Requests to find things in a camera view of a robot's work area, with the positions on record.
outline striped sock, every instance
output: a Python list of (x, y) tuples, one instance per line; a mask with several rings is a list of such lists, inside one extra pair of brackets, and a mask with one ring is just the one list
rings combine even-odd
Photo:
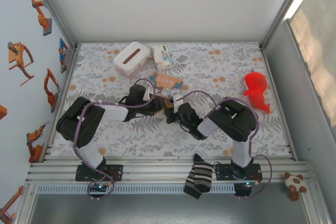
[(199, 155), (194, 156), (195, 187), (202, 193), (211, 190), (213, 165), (205, 162)]
[(195, 169), (193, 166), (184, 184), (183, 191), (186, 194), (189, 194), (190, 196), (193, 196), (194, 198), (199, 199), (202, 193), (195, 187), (194, 176), (195, 176)]

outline floral mat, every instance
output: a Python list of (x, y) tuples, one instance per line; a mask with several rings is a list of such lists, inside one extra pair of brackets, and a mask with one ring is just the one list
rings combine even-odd
[[(82, 44), (66, 95), (65, 112), (79, 96), (91, 101), (119, 101), (128, 95), (129, 88), (138, 78), (148, 78), (155, 71), (150, 62), (134, 79), (127, 79), (115, 71), (114, 57), (128, 44)], [(148, 47), (157, 44), (145, 44)], [(181, 94), (203, 90), (216, 102), (224, 97), (243, 95), (243, 78), (249, 72), (263, 73), (269, 82), (264, 59), (258, 44), (166, 44), (174, 59), (172, 69), (163, 74), (184, 81)], [(253, 153), (270, 156), (289, 156), (280, 116), (271, 86), (265, 92), (272, 114), (257, 110), (260, 130), (253, 139)], [(196, 93), (185, 99), (204, 117), (213, 107), (205, 95)], [(222, 131), (216, 131), (204, 141), (197, 141), (178, 124), (166, 124), (163, 111), (154, 116), (132, 119), (130, 122), (100, 123), (93, 138), (98, 150), (105, 156), (201, 156), (232, 155), (232, 140)], [(52, 156), (74, 156), (71, 142), (56, 134)]]

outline tissue box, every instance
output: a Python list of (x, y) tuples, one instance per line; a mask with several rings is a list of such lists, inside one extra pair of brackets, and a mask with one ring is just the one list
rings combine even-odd
[(157, 70), (165, 70), (173, 67), (173, 58), (168, 52), (166, 45), (153, 46), (152, 56)]
[(150, 60), (149, 48), (139, 42), (132, 42), (114, 58), (113, 62), (118, 73), (134, 78)]

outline white wall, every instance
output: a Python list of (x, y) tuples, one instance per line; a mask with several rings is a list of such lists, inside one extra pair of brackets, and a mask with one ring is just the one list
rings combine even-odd
[[(42, 10), (46, 17), (50, 17), (47, 9), (42, 7)], [(53, 23), (52, 33), (44, 37), (37, 15), (31, 0), (0, 0), (0, 105), (8, 110), (0, 120), (0, 207), (17, 192), (27, 176), (29, 151), (26, 134), (53, 117), (44, 92), (47, 68), (51, 69), (61, 88), (66, 75), (66, 72), (60, 73), (58, 47), (61, 33)], [(14, 64), (8, 63), (7, 43), (10, 41), (20, 41), (27, 46), (34, 59), (34, 63), (26, 68), (34, 78), (21, 87), (26, 77), (17, 67), (8, 69)], [(24, 60), (29, 62), (26, 54)], [(51, 81), (48, 86), (51, 92), (56, 92)], [(49, 129), (50, 124), (39, 144), (44, 142)]]
[(284, 0), (54, 0), (77, 41), (262, 41)]
[(336, 222), (336, 143), (286, 22), (266, 47), (266, 57), (295, 151), (300, 160), (314, 163), (329, 213)]

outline red plush toy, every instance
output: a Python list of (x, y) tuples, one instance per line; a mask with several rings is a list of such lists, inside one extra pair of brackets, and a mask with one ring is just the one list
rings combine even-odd
[(244, 92), (244, 95), (248, 95), (251, 104), (257, 109), (270, 113), (270, 104), (265, 103), (264, 92), (267, 89), (267, 80), (262, 73), (252, 72), (248, 73), (244, 81), (248, 90)]

